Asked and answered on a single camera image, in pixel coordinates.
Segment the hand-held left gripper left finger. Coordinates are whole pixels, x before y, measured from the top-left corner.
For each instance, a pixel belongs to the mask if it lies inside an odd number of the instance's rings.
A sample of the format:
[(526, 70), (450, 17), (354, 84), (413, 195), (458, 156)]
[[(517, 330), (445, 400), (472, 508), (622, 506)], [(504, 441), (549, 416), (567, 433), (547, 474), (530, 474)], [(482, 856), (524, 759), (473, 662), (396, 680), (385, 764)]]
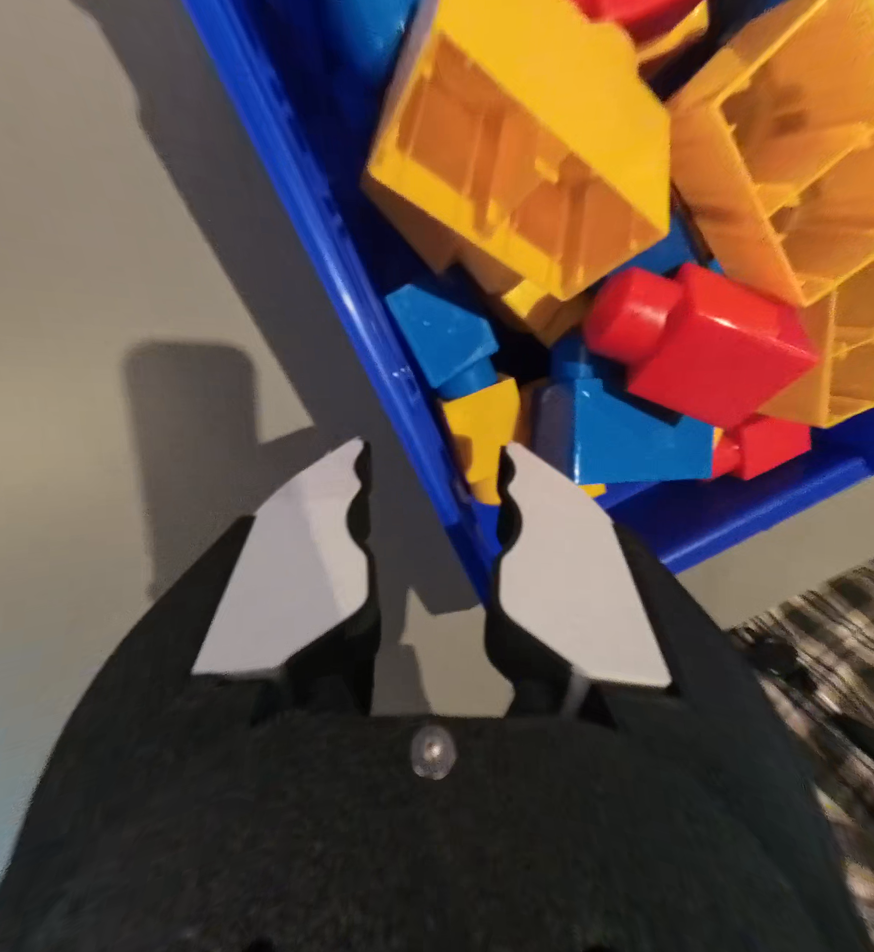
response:
[(372, 448), (353, 438), (258, 507), (193, 675), (277, 673), (372, 605), (371, 490)]

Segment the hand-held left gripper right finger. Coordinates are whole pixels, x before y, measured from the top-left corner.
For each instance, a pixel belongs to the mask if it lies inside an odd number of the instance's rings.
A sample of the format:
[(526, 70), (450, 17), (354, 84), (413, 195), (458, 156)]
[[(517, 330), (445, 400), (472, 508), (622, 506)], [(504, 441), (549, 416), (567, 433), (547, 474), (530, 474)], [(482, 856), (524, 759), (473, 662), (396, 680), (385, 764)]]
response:
[(510, 713), (578, 718), (601, 687), (666, 691), (673, 676), (610, 516), (518, 443), (501, 452), (500, 551), (486, 649)]

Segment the blue plastic bin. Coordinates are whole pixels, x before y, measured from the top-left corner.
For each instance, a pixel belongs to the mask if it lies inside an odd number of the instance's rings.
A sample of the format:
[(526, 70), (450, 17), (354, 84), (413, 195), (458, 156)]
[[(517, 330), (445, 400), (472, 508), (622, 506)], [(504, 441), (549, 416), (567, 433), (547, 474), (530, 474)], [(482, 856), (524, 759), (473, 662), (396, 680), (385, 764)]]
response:
[[(458, 561), (485, 598), (498, 510), (468, 496), (381, 294), (424, 266), (358, 184), (373, 97), (351, 80), (336, 83), (309, 2), (184, 6)], [(606, 507), (682, 572), (870, 480), (874, 410), (820, 431), (812, 452), (750, 482), (615, 487)]]

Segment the heap of mega blocks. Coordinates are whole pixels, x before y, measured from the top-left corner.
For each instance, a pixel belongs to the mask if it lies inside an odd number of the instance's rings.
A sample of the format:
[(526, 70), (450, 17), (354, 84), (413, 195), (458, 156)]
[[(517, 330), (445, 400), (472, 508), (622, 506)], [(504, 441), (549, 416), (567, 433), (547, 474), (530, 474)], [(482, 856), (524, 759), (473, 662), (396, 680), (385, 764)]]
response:
[(874, 2), (424, 2), (364, 171), (438, 275), (385, 297), (470, 497), (874, 458)]

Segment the person's plaid-shirted torso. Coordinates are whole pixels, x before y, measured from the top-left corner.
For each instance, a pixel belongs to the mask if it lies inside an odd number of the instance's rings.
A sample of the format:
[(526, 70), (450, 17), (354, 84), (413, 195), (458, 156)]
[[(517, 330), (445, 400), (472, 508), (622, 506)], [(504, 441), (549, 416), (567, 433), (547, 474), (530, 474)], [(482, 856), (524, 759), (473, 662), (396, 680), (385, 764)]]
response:
[(874, 945), (874, 560), (728, 634), (811, 763)]

